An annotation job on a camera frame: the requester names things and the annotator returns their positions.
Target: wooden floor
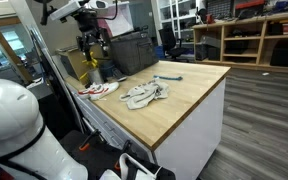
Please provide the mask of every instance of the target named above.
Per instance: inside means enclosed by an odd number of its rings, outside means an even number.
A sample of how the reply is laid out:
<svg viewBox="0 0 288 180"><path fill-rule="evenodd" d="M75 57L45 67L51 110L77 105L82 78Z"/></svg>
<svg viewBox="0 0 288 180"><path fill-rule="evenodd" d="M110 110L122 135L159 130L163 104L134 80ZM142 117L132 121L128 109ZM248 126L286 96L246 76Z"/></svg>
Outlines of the wooden floor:
<svg viewBox="0 0 288 180"><path fill-rule="evenodd" d="M288 179L288 74L233 69L205 180Z"/></svg>

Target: white shoe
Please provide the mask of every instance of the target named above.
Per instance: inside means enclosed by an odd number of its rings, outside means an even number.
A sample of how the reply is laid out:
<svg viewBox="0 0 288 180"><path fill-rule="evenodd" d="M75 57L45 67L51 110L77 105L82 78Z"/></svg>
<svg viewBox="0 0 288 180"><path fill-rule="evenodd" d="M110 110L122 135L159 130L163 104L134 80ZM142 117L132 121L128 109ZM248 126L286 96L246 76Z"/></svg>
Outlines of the white shoe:
<svg viewBox="0 0 288 180"><path fill-rule="evenodd" d="M95 87L95 89L89 91L89 96L91 97L92 101L99 100L102 97L114 92L119 87L118 82L114 83L106 83L106 84L100 84Z"/></svg>
<svg viewBox="0 0 288 180"><path fill-rule="evenodd" d="M78 91L78 95L81 99L88 99L90 97L90 92L95 91L99 85L93 83L89 88Z"/></svg>

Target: office chair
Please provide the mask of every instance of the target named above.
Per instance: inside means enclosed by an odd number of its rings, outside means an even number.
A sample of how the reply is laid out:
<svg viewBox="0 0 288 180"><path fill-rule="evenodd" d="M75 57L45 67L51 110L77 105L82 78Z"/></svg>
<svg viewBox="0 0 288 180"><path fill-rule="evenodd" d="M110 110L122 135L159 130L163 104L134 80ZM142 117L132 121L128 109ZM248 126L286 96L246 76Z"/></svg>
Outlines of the office chair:
<svg viewBox="0 0 288 180"><path fill-rule="evenodd" d="M188 51L187 48L182 48L182 39L176 40L172 28L160 29L159 33L161 36L164 53L171 56L174 61L179 61L176 58ZM177 41L180 42L180 46L175 48Z"/></svg>

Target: workbench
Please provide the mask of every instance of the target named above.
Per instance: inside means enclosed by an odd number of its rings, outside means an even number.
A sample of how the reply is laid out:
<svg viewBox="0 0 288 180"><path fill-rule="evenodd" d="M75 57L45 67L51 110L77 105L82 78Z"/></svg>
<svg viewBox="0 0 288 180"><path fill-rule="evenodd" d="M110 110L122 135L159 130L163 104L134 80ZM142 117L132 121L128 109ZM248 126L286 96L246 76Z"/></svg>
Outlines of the workbench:
<svg viewBox="0 0 288 180"><path fill-rule="evenodd" d="M72 77L65 80L83 115L110 145L121 149L126 140L131 140L139 157L173 171L179 180L195 180L221 139L229 69L160 61L93 102L78 97L77 90L84 89L79 81ZM170 87L167 99L129 110L119 96L152 80L153 75L182 76L183 80L161 80Z"/></svg>

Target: black strap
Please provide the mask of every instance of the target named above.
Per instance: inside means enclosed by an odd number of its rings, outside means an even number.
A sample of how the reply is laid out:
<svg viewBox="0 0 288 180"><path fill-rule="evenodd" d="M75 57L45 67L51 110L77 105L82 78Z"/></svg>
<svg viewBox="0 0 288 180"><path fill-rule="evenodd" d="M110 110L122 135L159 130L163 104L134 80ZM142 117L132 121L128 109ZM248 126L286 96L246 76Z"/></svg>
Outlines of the black strap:
<svg viewBox="0 0 288 180"><path fill-rule="evenodd" d="M16 151L13 151L13 152L11 152L9 154L6 154L4 156L1 156L0 157L0 164L3 164L3 165L8 166L10 168L16 169L18 171L27 173L27 174L29 174L31 176L36 177L37 179L46 180L45 178L43 178L42 176L38 175L37 173L35 173L35 172L33 172L33 171L31 171L31 170L29 170L29 169L17 164L17 163L9 161L11 158L21 154L22 152L26 151L28 148L33 146L42 137L42 135L43 135L43 133L45 131L45 128L46 128L46 125L45 125L45 123L43 121L42 129L37 134L37 136L31 142L29 142L28 144L26 144L22 148L20 148L20 149L18 149Z"/></svg>

